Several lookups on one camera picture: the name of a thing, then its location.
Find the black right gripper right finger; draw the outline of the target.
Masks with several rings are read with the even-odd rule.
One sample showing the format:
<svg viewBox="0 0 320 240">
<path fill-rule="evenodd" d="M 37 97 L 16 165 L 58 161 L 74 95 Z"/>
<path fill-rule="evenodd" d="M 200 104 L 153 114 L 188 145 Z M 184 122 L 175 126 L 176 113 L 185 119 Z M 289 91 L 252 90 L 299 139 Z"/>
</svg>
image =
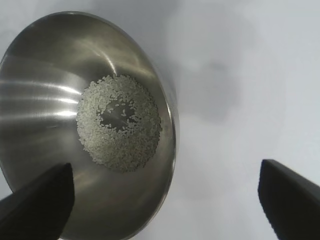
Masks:
<svg viewBox="0 0 320 240">
<path fill-rule="evenodd" d="M 320 238 L 320 187 L 273 159 L 261 162 L 258 198 L 279 240 Z"/>
</svg>

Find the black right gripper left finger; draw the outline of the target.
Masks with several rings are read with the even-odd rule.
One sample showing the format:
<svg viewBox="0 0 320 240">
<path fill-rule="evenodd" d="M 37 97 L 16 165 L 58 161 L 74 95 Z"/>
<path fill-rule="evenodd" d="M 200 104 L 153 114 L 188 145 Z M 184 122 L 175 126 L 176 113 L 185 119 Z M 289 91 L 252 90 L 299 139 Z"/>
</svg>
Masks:
<svg viewBox="0 0 320 240">
<path fill-rule="evenodd" d="M 58 164 L 0 201 L 0 238 L 57 240 L 74 203 L 72 165 Z"/>
</svg>

